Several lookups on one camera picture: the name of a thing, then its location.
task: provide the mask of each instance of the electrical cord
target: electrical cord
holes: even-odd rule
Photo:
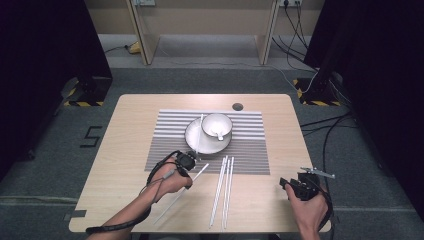
[[[303,34],[302,22],[300,21],[300,16],[302,15],[302,6],[300,3],[296,1],[296,9],[297,9],[297,19],[300,27],[300,34],[302,35],[303,42],[305,43],[305,48],[308,49],[308,44],[305,40],[305,35]]]
[[[278,44],[277,43],[277,41],[274,39],[274,37],[272,38],[272,41],[278,46],[278,48],[280,48],[280,50],[281,51],[283,51],[285,54],[287,54],[287,63],[288,63],[288,65],[291,67],[291,68],[293,68],[293,69],[296,69],[296,70],[300,70],[300,71],[307,71],[307,72],[312,72],[312,73],[315,73],[315,72],[317,72],[317,70],[316,69],[314,69],[313,67],[311,67],[311,66],[309,66],[309,65],[307,65],[307,64],[305,64],[304,62],[303,62],[303,60],[300,58],[300,57],[298,57],[298,56],[296,56],[296,55],[294,55],[293,53],[291,53],[290,52],[290,50],[286,50],[286,49],[284,49],[282,46],[280,46],[280,44]],[[290,63],[290,61],[289,61],[289,58],[288,58],[288,56],[292,56],[294,59],[296,59],[296,60],[298,60],[299,62],[301,62],[302,64],[304,64],[304,65],[306,65],[306,66],[308,66],[309,68],[311,68],[311,69],[313,69],[313,71],[312,70],[308,70],[308,69],[300,69],[300,68],[296,68],[296,67],[293,67],[292,65],[291,65],[291,63]]]
[[[288,1],[285,0],[284,1],[284,11],[286,13],[287,18],[289,19],[290,24],[293,27],[293,30],[294,30],[294,35],[293,36],[294,36],[294,38],[297,36],[299,38],[300,42],[303,44],[303,46],[305,46],[305,48],[307,49],[308,46],[307,46],[306,42],[304,42],[303,39],[300,37],[299,33],[297,32],[297,27],[294,26],[293,21],[291,20],[291,18],[289,16],[289,13],[287,12],[287,6],[288,6]],[[298,19],[297,26],[299,25],[299,23],[300,23],[300,16],[299,16],[299,19]]]
[[[296,2],[296,6],[297,6],[297,16],[298,16],[298,18],[297,18],[297,24],[296,24],[296,27],[294,27],[294,24],[293,24],[293,22],[292,22],[292,20],[291,20],[291,18],[290,18],[290,16],[289,16],[289,14],[288,14],[288,12],[287,12],[287,7],[284,9],[285,10],[285,12],[286,12],[286,15],[287,15],[287,18],[290,20],[290,23],[291,23],[291,25],[292,25],[292,27],[293,27],[293,30],[294,30],[294,35],[293,35],[293,38],[292,38],[292,40],[291,40],[291,42],[290,42],[290,44],[287,46],[284,42],[283,42],[283,40],[280,38],[280,40],[281,40],[281,42],[284,44],[284,45],[286,45],[287,47],[288,47],[288,53],[290,53],[290,50],[293,50],[292,49],[292,45],[293,45],[293,42],[294,42],[294,39],[296,38],[296,36],[299,38],[299,40],[300,40],[300,42],[302,42],[302,44],[304,45],[304,47],[306,48],[306,50],[308,49],[308,45],[306,44],[306,40],[305,40],[305,37],[303,36],[303,29],[302,29],[302,24],[301,24],[301,20],[300,20],[300,16],[301,16],[301,14],[300,14],[300,11],[299,11],[299,4]],[[300,27],[300,30],[301,30],[301,33],[302,33],[302,38],[300,38],[300,36],[299,36],[299,33],[298,33],[298,28]],[[290,64],[290,61],[289,61],[289,57],[288,57],[288,55],[286,56],[286,59],[287,59],[287,63],[291,66],[291,67],[293,67],[291,64]],[[318,72],[318,70],[317,69],[315,69],[314,67],[312,67],[312,66],[309,66],[308,64],[305,64],[306,66],[308,66],[308,67],[310,67],[311,69],[313,69],[314,70],[314,72]],[[310,89],[310,87],[311,87],[311,85],[312,85],[312,81],[311,81],[311,83],[310,83],[310,85],[308,86],[308,89],[305,91],[305,93],[306,92],[308,92],[309,91],[309,89]]]
[[[163,181],[165,181],[168,177],[170,177],[172,174],[174,174],[175,170],[171,170],[168,173],[166,173],[163,177],[156,179],[148,184],[146,184],[146,186],[143,187],[143,189],[141,190],[140,194],[149,186],[156,184],[157,182],[159,182],[159,187],[156,190],[155,196],[152,199],[152,202],[150,205],[153,205],[153,203],[155,203],[155,199],[157,197],[157,194],[159,192],[160,187],[162,186]],[[125,228],[129,228],[129,227],[133,227],[137,224],[139,224],[140,222],[144,221],[149,215],[150,212],[152,210],[152,207],[150,206],[143,214],[141,214],[140,216],[138,216],[137,218],[133,219],[133,220],[129,220],[127,222],[124,223],[120,223],[120,224],[115,224],[115,225],[108,225],[108,226],[98,226],[98,227],[89,227],[85,230],[85,232],[87,234],[93,234],[93,233],[99,233],[99,232],[110,232],[110,231],[118,231],[118,230],[122,230]]]
[[[318,127],[318,128],[315,128],[315,129],[302,129],[302,131],[309,131],[308,133],[303,134],[303,136],[306,137],[306,136],[308,136],[308,135],[310,135],[310,134],[312,134],[314,132],[317,132],[317,131],[319,131],[321,129],[330,128],[330,127],[331,127],[331,125]],[[358,128],[358,127],[354,127],[354,126],[345,126],[345,125],[337,126],[337,127],[341,127],[341,128]]]
[[[304,179],[306,179],[310,184],[312,184],[314,187],[316,187],[318,189],[318,191],[321,192],[322,196],[325,199],[325,202],[327,203],[328,209],[327,209],[327,212],[325,213],[325,216],[324,216],[322,222],[320,223],[320,226],[319,226],[319,229],[318,229],[318,231],[320,231],[324,227],[325,223],[327,223],[327,221],[330,220],[330,222],[331,222],[331,218],[334,215],[333,201],[331,200],[330,192],[328,192],[328,190],[327,191],[324,191],[324,189],[322,189],[321,186],[319,186],[318,184],[316,184],[309,177],[305,177]]]
[[[305,123],[305,124],[300,125],[300,127],[302,128],[302,127],[306,127],[306,126],[309,126],[309,125],[314,125],[314,124],[318,124],[318,123],[323,123],[323,122],[328,122],[328,121],[331,121],[331,120],[339,119],[339,118],[345,116],[346,114],[347,113],[340,115],[340,116],[337,116],[337,117],[331,117],[331,118],[327,118],[327,119],[323,119],[323,120],[319,120],[319,121],[315,121],[315,122]]]
[[[281,41],[281,43],[285,46],[285,47],[287,47],[287,48],[290,48],[286,43],[284,43],[284,41],[283,41],[283,39],[281,39],[281,36],[280,35],[278,35],[278,38],[280,39],[280,41]],[[297,53],[297,54],[299,54],[299,55],[301,55],[302,57],[304,57],[306,54],[304,54],[304,53],[301,53],[301,52],[299,52],[299,51],[297,51],[297,50],[295,50],[295,49],[290,49],[292,52],[295,52],[295,53]]]
[[[338,102],[340,102],[342,105],[344,105],[344,106],[346,106],[346,107],[348,107],[348,108],[350,108],[350,105],[352,104],[352,102],[350,101],[350,99],[348,98],[348,97],[346,97],[337,87],[336,87],[336,85],[334,84],[334,82],[332,81],[332,78],[330,78],[330,80],[328,81],[330,84],[331,84],[331,86],[332,86],[332,88],[331,88],[331,92],[332,92],[332,94],[333,94],[333,96],[334,96],[334,98],[336,98],[337,99],[337,101]]]
[[[123,48],[125,48],[128,51],[128,53],[130,53],[130,50],[129,49],[131,48],[132,45],[134,45],[136,43],[137,42],[134,42],[134,43],[132,43],[130,45],[124,45],[124,46],[120,46],[120,47],[114,47],[114,48],[111,48],[111,49],[108,49],[108,50],[104,51],[104,53],[106,54],[108,52],[111,52],[111,51],[114,51],[114,50],[117,50],[117,49],[123,49]]]
[[[328,141],[328,137],[330,135],[330,132],[336,127],[336,125],[340,121],[342,121],[346,116],[349,116],[350,114],[351,114],[351,112],[349,111],[349,112],[345,113],[344,115],[340,116],[339,119],[337,119],[337,121],[330,127],[330,129],[328,130],[328,132],[327,132],[327,134],[325,136],[325,140],[324,140],[324,144],[323,144],[323,149],[322,149],[322,164],[323,164],[323,167],[322,168],[323,168],[323,171],[324,172],[327,172],[325,149],[326,149],[326,146],[327,146],[327,141]],[[324,178],[324,182],[325,182],[325,187],[327,189],[328,196],[330,196],[330,200],[331,200],[330,187],[328,185],[327,178]],[[334,223],[334,221],[332,219],[330,219],[330,221],[331,221],[331,235],[330,235],[330,239],[333,239],[334,238],[334,234],[335,234],[335,228],[336,228],[336,226],[335,226],[335,223]]]

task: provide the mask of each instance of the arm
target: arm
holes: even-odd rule
[[[175,162],[175,159],[169,158],[167,162]],[[192,185],[193,181],[191,178],[182,177],[176,170],[168,178],[162,179],[164,175],[173,169],[176,169],[174,164],[163,165],[153,176],[151,184],[149,184],[131,203],[103,225],[115,225],[133,220],[142,215],[153,203],[158,202],[166,193],[177,192],[184,186]],[[118,231],[94,233],[90,235],[87,240],[126,239],[131,233],[131,230],[132,228],[126,228]]]
[[[318,240],[318,228],[324,218],[328,206],[325,198],[319,193],[309,201],[301,201],[294,194],[289,184],[285,185],[297,227],[303,240]]]

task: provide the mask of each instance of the black curtain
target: black curtain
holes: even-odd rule
[[[305,61],[321,67],[353,2],[363,1],[325,2]],[[370,146],[424,220],[423,43],[424,1],[367,1],[332,70],[342,75]]]
[[[83,0],[0,1],[0,179],[41,135],[73,77],[111,78]]]

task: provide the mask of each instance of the power outlet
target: power outlet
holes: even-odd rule
[[[289,5],[287,7],[297,7],[302,6],[302,0],[288,0]],[[284,7],[284,0],[281,0],[280,7]]]

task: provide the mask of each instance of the white chopstick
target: white chopstick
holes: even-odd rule
[[[227,228],[228,209],[230,208],[231,184],[233,182],[233,168],[234,168],[234,157],[231,158],[230,182],[228,184],[227,207],[225,209],[225,217],[224,217],[224,229]]]
[[[199,133],[197,135],[196,155],[199,153],[199,148],[200,148],[200,134],[202,132],[202,122],[203,122],[203,113],[200,116]]]
[[[225,192],[224,192],[224,206],[222,208],[222,222],[221,222],[221,231],[224,230],[224,223],[226,222],[225,217],[227,216],[227,202],[228,202],[228,184],[229,184],[229,177],[230,177],[230,163],[227,161],[227,167],[226,167],[226,177],[225,177]]]
[[[224,158],[222,158],[221,172],[219,173],[219,180],[218,180],[218,185],[216,187],[215,201],[213,203],[211,220],[209,222],[209,228],[212,227],[213,221],[215,219],[216,207],[218,205],[218,199],[219,199],[219,194],[221,192],[222,179],[224,177],[225,165],[227,164],[227,160],[228,160],[228,156],[225,156]]]
[[[197,173],[197,175],[193,178],[193,182],[196,181],[196,179],[200,176],[200,174],[202,174],[202,172],[209,166],[209,163],[207,163],[202,170],[200,170],[200,172]],[[161,219],[163,217],[163,215],[165,215],[165,213],[172,207],[172,205],[174,205],[175,202],[177,202],[177,200],[183,195],[183,193],[187,190],[187,188],[184,188],[179,194],[178,196],[174,199],[174,201],[165,209],[165,211],[162,212],[162,214],[156,219],[156,221],[153,224],[156,224],[159,219]]]

